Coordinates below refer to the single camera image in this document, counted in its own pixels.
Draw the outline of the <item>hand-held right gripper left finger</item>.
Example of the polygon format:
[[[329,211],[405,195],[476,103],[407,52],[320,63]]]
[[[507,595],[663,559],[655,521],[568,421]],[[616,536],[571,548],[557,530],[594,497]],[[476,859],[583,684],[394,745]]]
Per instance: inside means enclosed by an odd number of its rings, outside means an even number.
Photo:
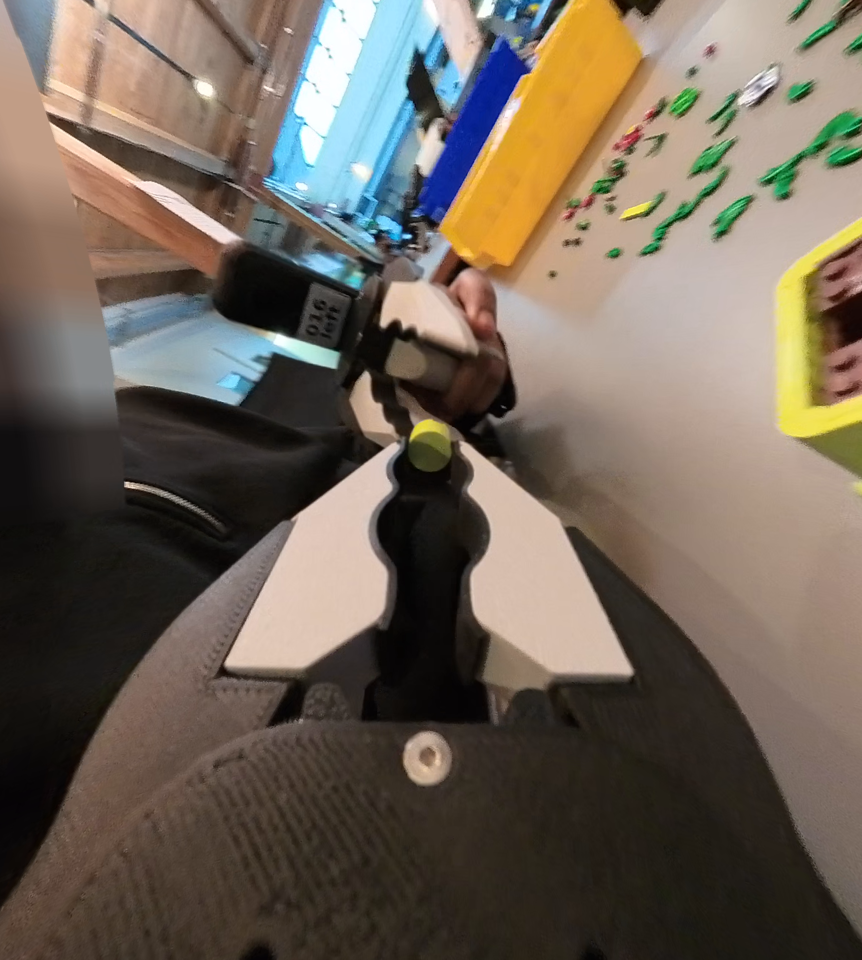
[[[308,680],[384,626],[392,577],[377,517],[395,494],[402,450],[385,448],[295,517],[227,654],[227,674]]]

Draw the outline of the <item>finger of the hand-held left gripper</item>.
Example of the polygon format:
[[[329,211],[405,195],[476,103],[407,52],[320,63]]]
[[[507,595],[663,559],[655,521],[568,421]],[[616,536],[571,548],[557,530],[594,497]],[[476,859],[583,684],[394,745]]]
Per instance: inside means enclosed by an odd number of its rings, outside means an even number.
[[[414,426],[433,418],[397,381],[379,375],[360,375],[348,403],[353,424],[382,449],[399,446]]]
[[[427,391],[447,391],[480,348],[462,310],[437,285],[395,281],[380,310],[380,373]]]

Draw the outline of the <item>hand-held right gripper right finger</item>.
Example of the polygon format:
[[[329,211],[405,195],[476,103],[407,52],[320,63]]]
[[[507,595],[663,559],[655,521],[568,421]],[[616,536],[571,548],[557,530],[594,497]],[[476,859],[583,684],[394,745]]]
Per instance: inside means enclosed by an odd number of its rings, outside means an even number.
[[[499,690],[627,683],[634,671],[559,519],[476,450],[465,491],[486,543],[469,575],[486,635],[481,679]]]

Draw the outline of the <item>lime green round brick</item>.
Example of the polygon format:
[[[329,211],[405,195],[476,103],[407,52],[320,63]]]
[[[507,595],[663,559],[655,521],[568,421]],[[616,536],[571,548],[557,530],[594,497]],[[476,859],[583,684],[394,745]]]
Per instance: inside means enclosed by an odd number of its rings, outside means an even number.
[[[424,474],[436,474],[449,467],[453,456],[451,430],[434,418],[418,422],[408,438],[407,456],[411,466]]]

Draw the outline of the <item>lime green brick pot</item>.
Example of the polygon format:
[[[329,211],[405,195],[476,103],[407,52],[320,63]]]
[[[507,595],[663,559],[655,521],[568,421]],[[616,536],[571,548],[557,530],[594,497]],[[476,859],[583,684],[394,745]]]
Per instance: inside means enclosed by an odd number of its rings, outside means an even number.
[[[774,323],[778,428],[862,497],[862,217],[785,271]]]

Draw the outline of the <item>person's left hand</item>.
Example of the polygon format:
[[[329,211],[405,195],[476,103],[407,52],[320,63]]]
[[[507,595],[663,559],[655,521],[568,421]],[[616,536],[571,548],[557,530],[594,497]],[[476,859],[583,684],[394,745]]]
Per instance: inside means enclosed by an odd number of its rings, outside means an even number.
[[[502,419],[517,402],[509,355],[498,330],[497,296],[490,280],[467,268],[447,289],[478,343],[478,353],[461,363],[443,396],[444,418],[461,429],[486,417]]]

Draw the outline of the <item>wooden ceiling beam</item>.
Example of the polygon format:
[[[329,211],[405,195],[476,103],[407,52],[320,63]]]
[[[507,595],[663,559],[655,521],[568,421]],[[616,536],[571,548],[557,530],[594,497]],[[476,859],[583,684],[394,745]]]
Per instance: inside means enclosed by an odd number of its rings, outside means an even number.
[[[210,279],[245,241],[168,187],[143,181],[52,126],[76,201],[153,244],[153,248],[91,249],[97,280],[196,272]]]

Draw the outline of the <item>blue storage bin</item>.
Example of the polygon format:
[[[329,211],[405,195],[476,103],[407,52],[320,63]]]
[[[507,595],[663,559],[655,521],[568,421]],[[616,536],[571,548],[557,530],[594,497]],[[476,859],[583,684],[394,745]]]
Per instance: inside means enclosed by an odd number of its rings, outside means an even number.
[[[516,49],[506,38],[497,38],[424,179],[418,210],[435,226],[442,224],[518,82],[528,73]]]

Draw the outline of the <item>yellow storage bin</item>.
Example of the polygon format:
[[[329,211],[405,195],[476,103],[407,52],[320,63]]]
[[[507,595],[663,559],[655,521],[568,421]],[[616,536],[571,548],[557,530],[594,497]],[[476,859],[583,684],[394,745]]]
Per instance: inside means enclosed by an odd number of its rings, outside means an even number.
[[[471,267],[509,267],[642,61],[610,1],[570,2],[537,45],[440,230]]]

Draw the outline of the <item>scattered green leaf pieces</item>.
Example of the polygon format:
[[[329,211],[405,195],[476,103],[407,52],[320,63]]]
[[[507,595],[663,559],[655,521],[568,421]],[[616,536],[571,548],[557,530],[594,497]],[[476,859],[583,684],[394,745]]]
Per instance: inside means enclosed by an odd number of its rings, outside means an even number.
[[[645,80],[581,166],[549,281],[659,259],[712,274],[740,244],[862,216],[862,2],[701,2],[679,26],[642,34]],[[612,150],[637,125],[635,151]]]

